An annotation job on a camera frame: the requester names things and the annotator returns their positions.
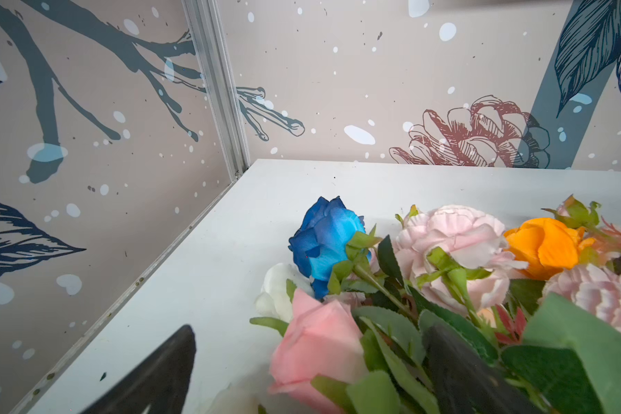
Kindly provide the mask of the orange artificial rose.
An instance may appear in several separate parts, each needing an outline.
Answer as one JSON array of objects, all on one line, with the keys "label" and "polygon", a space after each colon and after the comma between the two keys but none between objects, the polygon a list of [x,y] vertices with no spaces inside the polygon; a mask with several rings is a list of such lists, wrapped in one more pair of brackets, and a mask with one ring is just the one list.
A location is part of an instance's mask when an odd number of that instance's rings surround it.
[{"label": "orange artificial rose", "polygon": [[547,281],[580,263],[583,251],[596,243],[585,234],[583,227],[570,229],[553,218],[536,218],[510,229],[504,236],[515,258],[528,263],[522,274],[529,279]]}]

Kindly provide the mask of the pink peony spray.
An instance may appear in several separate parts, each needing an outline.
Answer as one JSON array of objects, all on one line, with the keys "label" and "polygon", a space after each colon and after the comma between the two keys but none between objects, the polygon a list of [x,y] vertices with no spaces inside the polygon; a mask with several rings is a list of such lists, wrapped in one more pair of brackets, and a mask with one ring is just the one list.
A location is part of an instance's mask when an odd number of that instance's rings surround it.
[{"label": "pink peony spray", "polygon": [[584,205],[570,196],[550,210],[564,224],[585,229],[595,243],[582,251],[575,267],[545,283],[542,297],[557,294],[621,333],[621,226],[607,222],[599,208],[597,202]]},{"label": "pink peony spray", "polygon": [[529,267],[508,250],[505,224],[483,211],[445,205],[424,213],[411,209],[402,231],[392,239],[400,272],[429,301],[464,317],[467,306],[450,293],[431,263],[430,254],[441,248],[457,265],[469,271],[485,270],[488,276],[467,281],[467,293],[476,312],[504,302],[510,279]]}]

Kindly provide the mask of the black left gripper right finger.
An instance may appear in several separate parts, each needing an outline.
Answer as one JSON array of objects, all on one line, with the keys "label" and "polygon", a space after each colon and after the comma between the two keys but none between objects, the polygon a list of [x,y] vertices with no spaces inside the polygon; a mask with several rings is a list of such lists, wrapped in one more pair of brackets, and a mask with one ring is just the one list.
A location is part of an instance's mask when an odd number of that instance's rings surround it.
[{"label": "black left gripper right finger", "polygon": [[539,413],[541,410],[443,324],[423,334],[441,413]]}]

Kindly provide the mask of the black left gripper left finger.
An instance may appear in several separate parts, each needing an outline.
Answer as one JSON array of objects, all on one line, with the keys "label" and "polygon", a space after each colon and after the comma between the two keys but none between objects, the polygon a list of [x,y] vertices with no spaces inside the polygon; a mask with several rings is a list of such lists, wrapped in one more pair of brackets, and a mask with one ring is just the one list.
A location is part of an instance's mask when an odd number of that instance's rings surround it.
[{"label": "black left gripper left finger", "polygon": [[86,413],[181,413],[191,382],[196,342],[181,326]]}]

